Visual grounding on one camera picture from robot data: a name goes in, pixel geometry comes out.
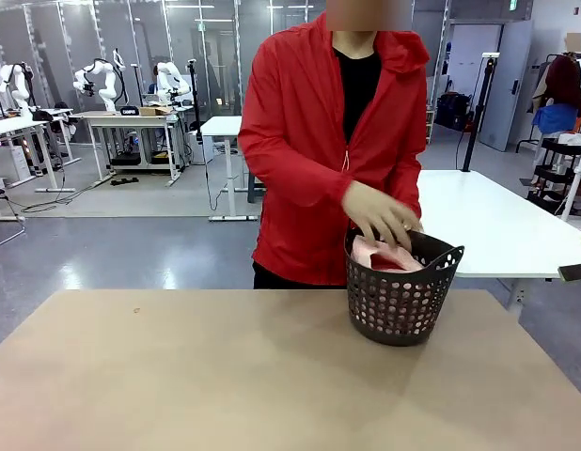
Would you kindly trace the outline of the person's right hand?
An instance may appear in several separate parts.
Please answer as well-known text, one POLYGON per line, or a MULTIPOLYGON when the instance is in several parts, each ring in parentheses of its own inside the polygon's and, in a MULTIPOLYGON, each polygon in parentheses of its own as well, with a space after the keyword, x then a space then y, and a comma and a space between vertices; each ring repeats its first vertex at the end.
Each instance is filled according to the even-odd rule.
POLYGON ((409 230, 419 230, 416 215, 393 197, 366 184, 352 181, 342 197, 346 215, 359 227, 371 245, 382 239, 391 247, 411 250, 409 230))

